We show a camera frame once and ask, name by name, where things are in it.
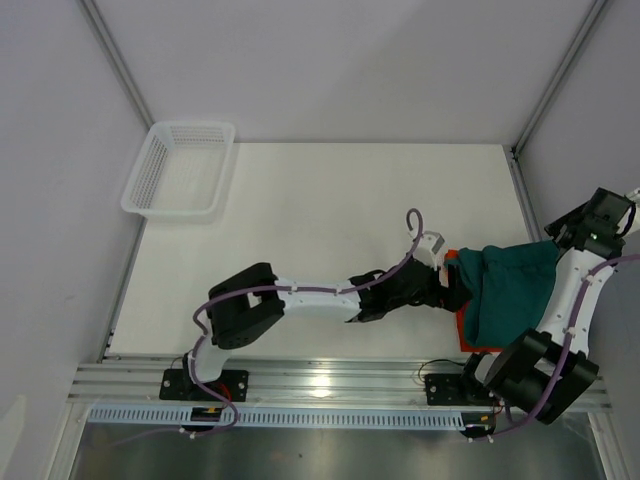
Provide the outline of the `teal green shorts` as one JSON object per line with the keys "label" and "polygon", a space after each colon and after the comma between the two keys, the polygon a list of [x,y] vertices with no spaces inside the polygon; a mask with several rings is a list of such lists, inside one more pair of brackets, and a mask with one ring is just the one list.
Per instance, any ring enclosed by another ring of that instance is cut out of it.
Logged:
{"label": "teal green shorts", "polygon": [[559,250],[542,241],[477,251],[484,264],[480,336],[502,349],[539,325],[553,292]]}

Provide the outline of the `orange shorts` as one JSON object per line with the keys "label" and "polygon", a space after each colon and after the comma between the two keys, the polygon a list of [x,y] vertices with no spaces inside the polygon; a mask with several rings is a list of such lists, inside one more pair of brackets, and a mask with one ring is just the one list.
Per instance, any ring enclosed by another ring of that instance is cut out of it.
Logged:
{"label": "orange shorts", "polygon": [[449,250],[444,269],[447,286],[442,306],[453,312],[462,352],[497,351],[498,347],[480,336],[480,306],[483,294],[484,264],[480,251],[469,248]]}

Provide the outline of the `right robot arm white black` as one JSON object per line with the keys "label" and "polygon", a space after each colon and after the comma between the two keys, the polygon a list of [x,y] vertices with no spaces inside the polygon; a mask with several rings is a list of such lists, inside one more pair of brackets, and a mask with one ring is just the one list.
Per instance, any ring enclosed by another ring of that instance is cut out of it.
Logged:
{"label": "right robot arm white black", "polygon": [[555,281],[540,322],[498,355],[474,353],[456,380],[468,403],[499,398],[531,420],[553,423],[596,380],[588,336],[599,295],[620,263],[627,236],[639,229],[639,192],[599,188],[585,203],[547,224],[559,256]]}

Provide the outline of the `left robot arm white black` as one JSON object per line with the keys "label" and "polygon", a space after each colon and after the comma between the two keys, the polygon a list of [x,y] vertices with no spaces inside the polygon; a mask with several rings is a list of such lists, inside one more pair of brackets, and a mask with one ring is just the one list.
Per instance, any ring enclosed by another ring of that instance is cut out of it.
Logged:
{"label": "left robot arm white black", "polygon": [[278,277],[266,262],[254,264],[212,287],[194,323],[201,337],[184,357],[182,388],[209,398],[233,350],[249,346],[284,318],[367,323],[402,307],[428,306],[449,312],[471,300],[459,269],[441,269],[415,258],[388,271],[375,269],[343,283],[305,284]]}

